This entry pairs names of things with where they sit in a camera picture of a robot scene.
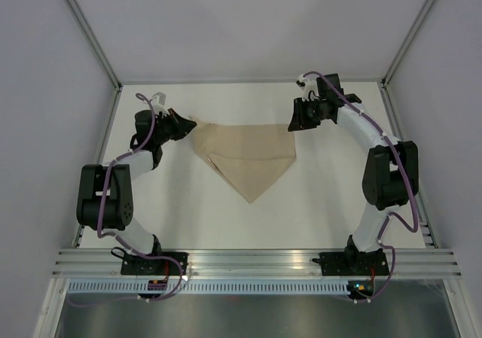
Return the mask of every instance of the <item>red wire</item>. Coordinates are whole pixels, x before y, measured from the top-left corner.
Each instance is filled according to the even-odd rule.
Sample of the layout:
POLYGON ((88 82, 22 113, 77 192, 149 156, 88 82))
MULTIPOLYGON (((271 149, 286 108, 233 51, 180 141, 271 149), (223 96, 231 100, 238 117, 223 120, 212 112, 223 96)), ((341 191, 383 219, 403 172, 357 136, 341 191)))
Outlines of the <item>red wire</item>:
POLYGON ((166 281, 169 278, 169 262, 166 260, 166 281))
POLYGON ((368 284, 373 283, 374 280, 375 280, 375 269, 370 266, 370 270, 371 270, 371 279, 370 279, 370 281, 368 282, 368 284))

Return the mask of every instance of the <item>folded cloth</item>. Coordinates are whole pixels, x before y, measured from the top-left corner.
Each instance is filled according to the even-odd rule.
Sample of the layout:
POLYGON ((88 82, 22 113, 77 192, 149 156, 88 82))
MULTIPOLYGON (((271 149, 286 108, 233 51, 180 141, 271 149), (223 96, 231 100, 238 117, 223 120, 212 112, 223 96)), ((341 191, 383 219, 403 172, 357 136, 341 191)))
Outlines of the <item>folded cloth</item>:
POLYGON ((254 202, 296 160, 288 125, 226 126, 197 123, 194 150, 247 202, 254 202))

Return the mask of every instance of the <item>mounting plate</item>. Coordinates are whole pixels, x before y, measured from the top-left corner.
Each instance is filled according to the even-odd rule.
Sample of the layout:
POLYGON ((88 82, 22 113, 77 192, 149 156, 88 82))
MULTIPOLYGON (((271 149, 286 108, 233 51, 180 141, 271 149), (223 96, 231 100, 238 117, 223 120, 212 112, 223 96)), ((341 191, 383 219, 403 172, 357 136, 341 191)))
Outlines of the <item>mounting plate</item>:
MULTIPOLYGON (((186 274, 188 267, 188 253, 179 251, 163 251, 163 257, 171 257, 177 260, 182 266, 182 275, 186 274)), ((136 255, 124 254, 120 274, 122 276, 164 276, 166 275, 166 262, 170 276, 179 274, 178 267, 172 262, 164 259, 146 260, 136 255)))
POLYGON ((342 251, 320 253, 319 259, 313 259, 313 261, 320 265, 323 276, 371 276, 370 268, 374 269, 377 276, 389 274, 389 265, 385 254, 381 254, 376 260, 358 263, 356 266, 348 264, 346 255, 342 251))

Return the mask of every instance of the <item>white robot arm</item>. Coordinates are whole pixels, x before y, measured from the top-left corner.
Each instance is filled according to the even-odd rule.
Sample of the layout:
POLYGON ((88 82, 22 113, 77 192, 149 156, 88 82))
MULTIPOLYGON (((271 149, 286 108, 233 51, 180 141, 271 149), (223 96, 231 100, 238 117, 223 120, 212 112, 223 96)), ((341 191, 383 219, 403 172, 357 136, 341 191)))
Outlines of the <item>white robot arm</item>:
POLYGON ((124 247, 146 255, 160 255, 162 251, 157 237, 146 231, 133 217, 132 181, 157 168, 163 154, 161 146, 165 142, 183 139, 196 126, 195 122, 180 117, 174 110, 166 110, 165 98, 164 94, 157 93, 150 101, 155 116, 150 137, 152 111, 140 111, 135 115, 136 134, 130 141, 130 147, 135 153, 121 158, 113 165, 108 177, 106 175, 110 163, 84 166, 78 194, 79 224, 98 230, 103 185, 108 179, 108 196, 103 209, 102 229, 98 234, 101 237, 113 236, 124 247))
POLYGON ((398 211, 409 200, 400 166, 397 166, 386 140, 392 143, 400 157, 413 195, 418 192, 418 150, 413 142, 403 142, 385 132, 380 135, 380 128, 376 128, 377 124, 357 95, 344 95, 343 101, 334 92, 333 87, 343 94, 338 75, 326 75, 325 79, 331 86, 322 78, 310 80, 304 75, 298 78, 297 84, 304 89, 304 96, 294 101, 293 118, 288 130, 313 129, 323 120, 332 120, 346 130, 367 154, 361 183, 367 203, 360 224, 349 237, 345 248, 346 263, 352 272, 363 273, 370 265, 374 266, 385 259, 377 241, 381 227, 390 212, 398 211))

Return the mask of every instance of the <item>gray wall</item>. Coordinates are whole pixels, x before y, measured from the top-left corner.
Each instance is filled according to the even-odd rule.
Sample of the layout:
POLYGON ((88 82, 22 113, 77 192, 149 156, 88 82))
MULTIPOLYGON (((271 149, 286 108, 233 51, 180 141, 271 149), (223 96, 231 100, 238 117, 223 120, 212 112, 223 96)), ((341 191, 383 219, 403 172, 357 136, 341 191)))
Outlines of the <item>gray wall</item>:
POLYGON ((439 0, 391 83, 442 245, 482 317, 482 0, 439 0))
POLYGON ((113 87, 63 0, 0 0, 0 327, 31 336, 113 87))
POLYGON ((78 0, 127 81, 381 77, 424 0, 78 0))

